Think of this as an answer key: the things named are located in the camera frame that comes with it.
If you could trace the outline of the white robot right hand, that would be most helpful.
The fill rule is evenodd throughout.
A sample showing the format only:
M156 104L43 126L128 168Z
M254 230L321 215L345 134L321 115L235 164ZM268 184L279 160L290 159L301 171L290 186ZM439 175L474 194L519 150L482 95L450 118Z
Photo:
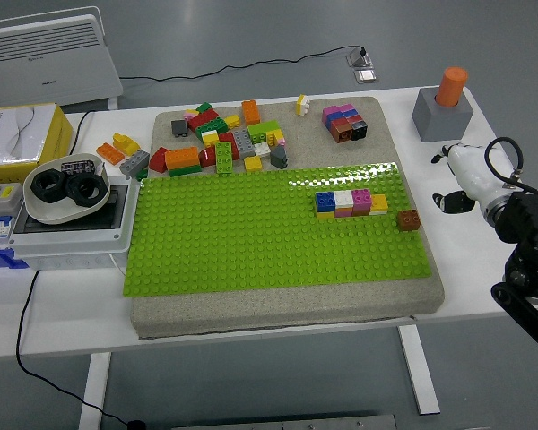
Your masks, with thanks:
M456 178L461 190L447 195L434 193L433 202L447 214L460 214L471 211L479 203L482 216L491 225L494 217L500 215L511 192L504 187L485 162L485 149L462 143L443 146L436 154L432 164L447 160L449 170Z

